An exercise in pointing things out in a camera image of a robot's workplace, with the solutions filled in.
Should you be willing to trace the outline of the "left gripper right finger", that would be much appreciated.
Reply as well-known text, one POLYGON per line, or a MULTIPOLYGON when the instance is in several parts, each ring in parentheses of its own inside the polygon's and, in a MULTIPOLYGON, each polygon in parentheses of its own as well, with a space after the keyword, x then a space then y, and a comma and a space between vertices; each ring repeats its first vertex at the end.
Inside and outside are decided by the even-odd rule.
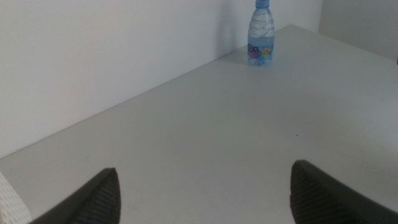
POLYGON ((293 163, 290 209, 302 224, 397 224, 397 212, 361 195, 306 160, 293 163))

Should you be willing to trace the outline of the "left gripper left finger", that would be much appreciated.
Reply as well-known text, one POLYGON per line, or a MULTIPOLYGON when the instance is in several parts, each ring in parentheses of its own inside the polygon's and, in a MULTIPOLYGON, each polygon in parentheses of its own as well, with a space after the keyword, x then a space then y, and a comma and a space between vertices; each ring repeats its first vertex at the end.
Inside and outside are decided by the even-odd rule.
POLYGON ((58 205, 32 221, 36 224, 118 224, 121 190, 115 168, 105 168, 58 205))

